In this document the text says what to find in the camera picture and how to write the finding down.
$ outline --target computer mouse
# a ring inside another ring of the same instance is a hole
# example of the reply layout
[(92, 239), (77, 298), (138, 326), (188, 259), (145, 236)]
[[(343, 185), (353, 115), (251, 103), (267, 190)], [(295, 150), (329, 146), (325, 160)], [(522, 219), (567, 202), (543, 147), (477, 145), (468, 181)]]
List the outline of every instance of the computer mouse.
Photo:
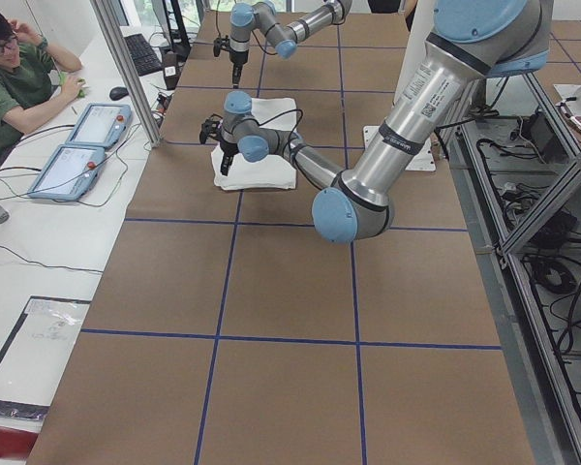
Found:
[(129, 95), (127, 87), (114, 87), (109, 91), (109, 97), (111, 100), (120, 100), (127, 95)]

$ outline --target glasses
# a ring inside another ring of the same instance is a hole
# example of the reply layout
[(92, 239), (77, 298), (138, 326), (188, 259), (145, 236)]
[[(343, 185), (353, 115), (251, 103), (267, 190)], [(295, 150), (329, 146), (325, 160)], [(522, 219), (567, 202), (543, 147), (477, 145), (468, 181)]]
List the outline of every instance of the glasses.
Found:
[(15, 47), (17, 47), (17, 36), (12, 35), (9, 39), (4, 41), (3, 44), (0, 44), (0, 56), (4, 56), (6, 48), (13, 50)]

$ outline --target folded cloth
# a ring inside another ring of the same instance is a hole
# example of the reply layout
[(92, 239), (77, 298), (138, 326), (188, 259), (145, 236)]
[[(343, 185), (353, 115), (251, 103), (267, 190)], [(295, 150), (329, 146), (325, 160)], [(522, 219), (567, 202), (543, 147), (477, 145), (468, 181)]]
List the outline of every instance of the folded cloth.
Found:
[[(252, 99), (252, 114), (260, 122), (292, 109), (296, 109), (294, 99)], [(296, 112), (291, 111), (262, 127), (291, 131), (296, 120)], [(278, 155), (269, 155), (259, 162), (250, 163), (243, 158), (242, 154), (237, 153), (232, 160), (228, 176), (220, 173), (223, 156), (218, 143), (211, 152), (211, 162), (215, 171), (213, 183), (225, 191), (259, 187), (277, 189), (294, 189), (295, 187), (296, 170)]]

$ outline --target robotic arm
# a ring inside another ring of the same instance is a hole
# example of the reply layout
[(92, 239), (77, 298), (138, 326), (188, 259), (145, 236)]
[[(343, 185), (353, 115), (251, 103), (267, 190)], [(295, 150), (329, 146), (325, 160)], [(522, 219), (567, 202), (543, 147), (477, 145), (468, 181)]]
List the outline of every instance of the robotic arm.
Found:
[(438, 0), (424, 61), (352, 169), (328, 161), (297, 133), (261, 128), (240, 91), (229, 93), (222, 122), (206, 135), (220, 141), (226, 168), (238, 152), (252, 162), (275, 154), (292, 163), (321, 189), (312, 215), (325, 239), (378, 235), (394, 217), (389, 189), (465, 86), (544, 65), (551, 14), (552, 0)]
[(232, 62), (232, 87), (238, 88), (243, 65), (248, 62), (250, 35), (259, 29), (264, 38), (275, 47), (282, 58), (289, 58), (297, 44), (331, 24), (340, 24), (351, 9), (352, 0), (327, 0), (313, 12), (281, 26), (276, 19), (275, 7), (269, 0), (251, 6), (237, 3), (230, 13), (230, 37), (219, 37), (213, 44), (213, 54), (221, 50), (230, 54)]

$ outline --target tablet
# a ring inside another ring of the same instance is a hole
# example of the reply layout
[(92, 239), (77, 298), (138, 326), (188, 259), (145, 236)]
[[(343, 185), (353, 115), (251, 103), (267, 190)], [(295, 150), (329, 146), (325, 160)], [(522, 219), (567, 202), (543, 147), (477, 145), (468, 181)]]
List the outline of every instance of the tablet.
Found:
[(30, 186), (28, 197), (76, 201), (92, 187), (105, 159), (102, 147), (59, 145)]
[(129, 105), (88, 104), (67, 138), (70, 145), (110, 148), (132, 119)]

